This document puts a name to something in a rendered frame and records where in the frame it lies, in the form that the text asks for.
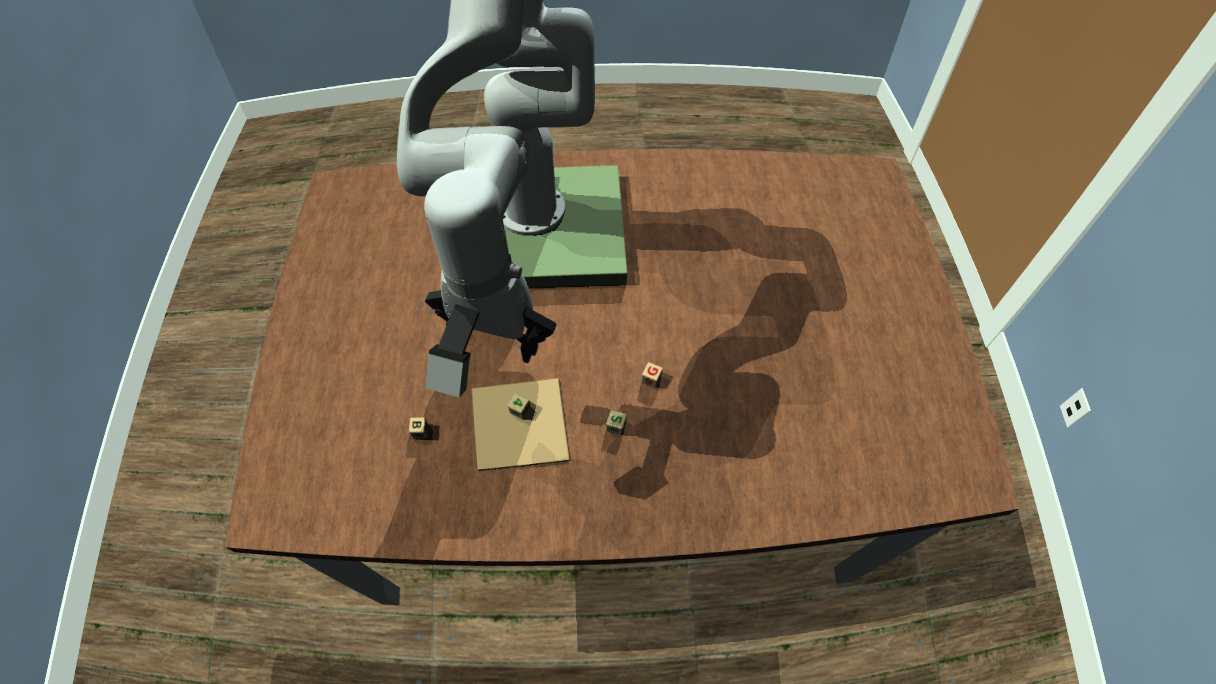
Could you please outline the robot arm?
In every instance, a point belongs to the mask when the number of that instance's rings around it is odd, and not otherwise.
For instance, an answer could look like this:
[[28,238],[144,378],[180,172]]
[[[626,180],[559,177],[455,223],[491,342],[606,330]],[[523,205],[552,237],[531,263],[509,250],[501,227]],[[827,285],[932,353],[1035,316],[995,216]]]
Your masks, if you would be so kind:
[[[495,63],[563,71],[494,75],[484,92],[492,127],[429,129],[441,95]],[[554,197],[553,142],[545,127],[582,127],[593,108],[593,24],[585,11],[546,9],[544,0],[451,0],[447,39],[402,100],[396,172],[409,194],[426,196],[426,219],[455,295],[484,298],[520,277],[505,228],[536,235],[565,213],[561,192]],[[427,389],[465,393],[471,361],[465,351],[478,316],[454,305],[440,343],[429,351]]]

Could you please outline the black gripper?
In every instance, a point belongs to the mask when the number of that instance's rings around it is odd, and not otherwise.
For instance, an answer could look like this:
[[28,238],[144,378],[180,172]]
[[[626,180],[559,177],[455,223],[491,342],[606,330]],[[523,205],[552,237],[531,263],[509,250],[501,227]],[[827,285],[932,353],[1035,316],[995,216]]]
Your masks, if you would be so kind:
[[[435,309],[437,316],[441,316],[445,321],[449,321],[455,304],[479,312],[473,330],[503,338],[518,340],[524,363],[529,363],[531,355],[536,355],[537,343],[544,342],[548,336],[554,333],[557,324],[531,310],[531,295],[523,274],[520,274],[519,279],[513,277],[507,280],[507,284],[502,288],[484,298],[471,299],[452,293],[441,271],[441,290],[429,292],[426,297],[426,303],[432,309]],[[523,333],[524,326],[527,327],[525,335]]]

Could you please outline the beige flat mat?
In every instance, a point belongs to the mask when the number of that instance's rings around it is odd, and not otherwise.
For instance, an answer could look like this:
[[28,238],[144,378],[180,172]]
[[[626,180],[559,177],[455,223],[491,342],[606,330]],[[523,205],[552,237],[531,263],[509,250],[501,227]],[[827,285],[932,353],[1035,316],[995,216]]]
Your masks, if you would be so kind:
[[[524,419],[514,394],[530,400]],[[478,470],[569,461],[558,379],[472,388]]]

